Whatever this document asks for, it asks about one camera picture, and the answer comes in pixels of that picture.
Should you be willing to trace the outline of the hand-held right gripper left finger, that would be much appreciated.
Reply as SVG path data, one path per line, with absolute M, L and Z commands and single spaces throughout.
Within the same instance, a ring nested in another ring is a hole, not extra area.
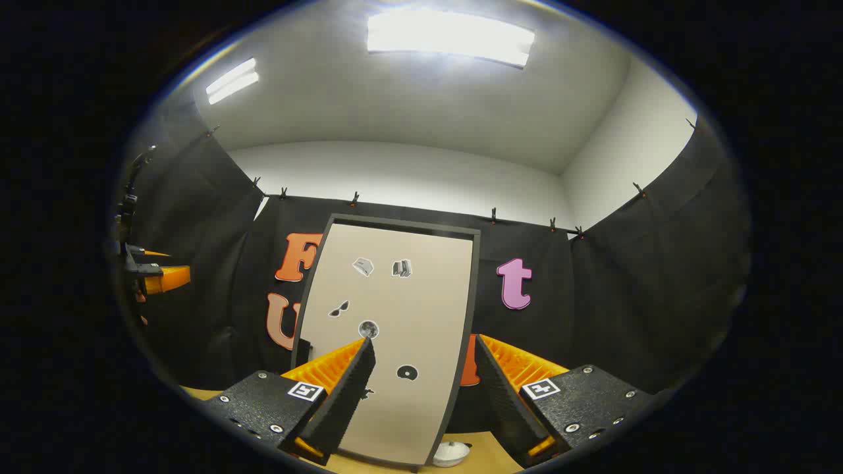
M 203 410 L 262 450 L 325 466 L 339 450 L 375 364 L 373 342 L 362 337 L 284 374 L 257 370 L 203 401 Z

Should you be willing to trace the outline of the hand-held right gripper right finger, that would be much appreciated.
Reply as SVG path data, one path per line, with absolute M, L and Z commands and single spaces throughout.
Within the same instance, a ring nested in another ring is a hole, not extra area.
M 565 368 L 486 335 L 474 355 L 491 432 L 523 468 L 595 449 L 653 407 L 653 394 L 593 364 Z

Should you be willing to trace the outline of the white lidded bowl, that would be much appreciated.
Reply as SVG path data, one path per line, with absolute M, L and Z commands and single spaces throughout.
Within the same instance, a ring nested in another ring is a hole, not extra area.
M 433 456 L 433 465 L 451 468 L 463 462 L 470 455 L 472 444 L 448 441 L 439 444 Z

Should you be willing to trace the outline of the small ceiling light panel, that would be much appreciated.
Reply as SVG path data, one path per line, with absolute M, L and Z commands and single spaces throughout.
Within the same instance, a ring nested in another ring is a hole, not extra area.
M 234 93 L 259 82 L 256 58 L 238 64 L 205 88 L 209 105 L 214 105 Z

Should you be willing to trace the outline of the row of black cloth clips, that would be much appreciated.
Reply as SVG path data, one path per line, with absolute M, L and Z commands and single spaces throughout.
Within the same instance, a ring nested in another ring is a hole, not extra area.
M 618 130 L 561 175 L 475 154 L 392 143 L 322 141 L 232 150 L 262 192 L 525 224 L 588 229 L 666 171 L 692 137 L 695 120 Z

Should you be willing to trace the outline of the large ceiling light panel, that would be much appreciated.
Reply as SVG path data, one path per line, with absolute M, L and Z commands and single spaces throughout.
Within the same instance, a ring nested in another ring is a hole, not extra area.
M 441 10 L 389 10 L 367 20 L 369 52 L 431 52 L 524 68 L 536 33 L 497 19 Z

